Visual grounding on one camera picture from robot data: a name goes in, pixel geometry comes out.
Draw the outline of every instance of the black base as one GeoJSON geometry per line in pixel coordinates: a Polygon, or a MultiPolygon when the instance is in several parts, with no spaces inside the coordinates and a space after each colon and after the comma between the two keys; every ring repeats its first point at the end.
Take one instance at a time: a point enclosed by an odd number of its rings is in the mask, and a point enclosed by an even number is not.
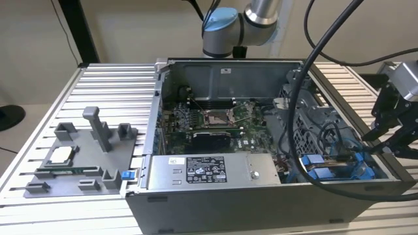
{"type": "Polygon", "coordinates": [[[17,105],[5,105],[0,107],[0,131],[16,126],[25,118],[26,112],[17,105]]]}

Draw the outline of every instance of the sticker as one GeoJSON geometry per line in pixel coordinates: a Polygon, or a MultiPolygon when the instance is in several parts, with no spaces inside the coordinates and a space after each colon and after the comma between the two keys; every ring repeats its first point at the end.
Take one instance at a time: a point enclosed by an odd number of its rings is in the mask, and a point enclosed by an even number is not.
{"type": "Polygon", "coordinates": [[[227,182],[223,157],[187,158],[185,168],[185,181],[189,184],[227,182]]]}
{"type": "Polygon", "coordinates": [[[168,165],[184,165],[184,158],[168,158],[168,165]]]}
{"type": "Polygon", "coordinates": [[[231,69],[220,69],[220,73],[231,73],[231,69]]]}

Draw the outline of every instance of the motherboard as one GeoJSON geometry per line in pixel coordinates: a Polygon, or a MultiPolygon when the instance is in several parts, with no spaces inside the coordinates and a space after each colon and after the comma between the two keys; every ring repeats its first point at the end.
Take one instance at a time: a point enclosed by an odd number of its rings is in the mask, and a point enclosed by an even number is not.
{"type": "Polygon", "coordinates": [[[164,111],[168,154],[276,153],[260,104],[242,100],[207,104],[189,100],[164,111]]]}

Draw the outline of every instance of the barcode label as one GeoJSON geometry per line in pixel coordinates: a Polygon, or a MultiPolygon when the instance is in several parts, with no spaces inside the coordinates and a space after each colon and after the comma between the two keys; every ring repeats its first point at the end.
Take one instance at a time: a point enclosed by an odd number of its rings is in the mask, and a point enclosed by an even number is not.
{"type": "Polygon", "coordinates": [[[184,158],[168,158],[168,165],[184,165],[184,158]]]}

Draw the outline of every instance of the floor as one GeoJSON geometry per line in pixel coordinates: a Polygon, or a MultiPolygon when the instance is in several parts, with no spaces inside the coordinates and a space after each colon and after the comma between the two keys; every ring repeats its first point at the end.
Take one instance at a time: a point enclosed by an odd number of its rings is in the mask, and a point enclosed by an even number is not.
{"type": "MultiPolygon", "coordinates": [[[[16,126],[0,132],[0,147],[18,152],[45,115],[49,106],[51,104],[21,105],[25,109],[26,116],[16,126]]],[[[0,176],[2,175],[14,156],[14,153],[0,150],[0,176]]]]}

